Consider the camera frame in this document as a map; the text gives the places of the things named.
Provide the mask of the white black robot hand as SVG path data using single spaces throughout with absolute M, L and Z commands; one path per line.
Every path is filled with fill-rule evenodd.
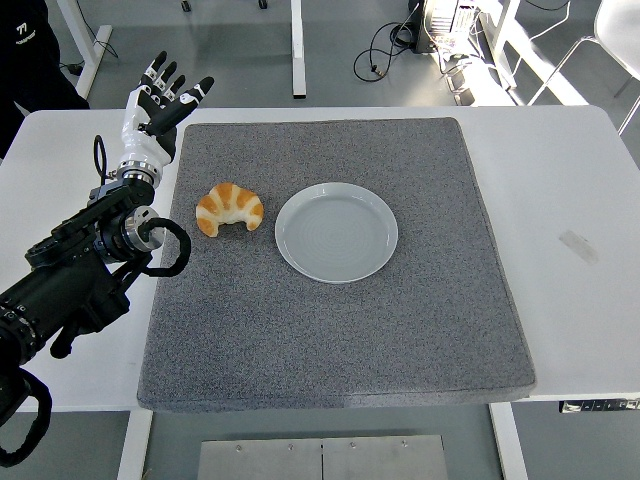
M 173 161 L 178 124 L 194 112 L 214 85 L 214 79 L 207 76 L 184 90 L 185 77 L 176 76 L 176 71 L 177 63 L 168 62 L 162 51 L 130 92 L 121 132 L 124 162 L 145 162 L 160 171 Z

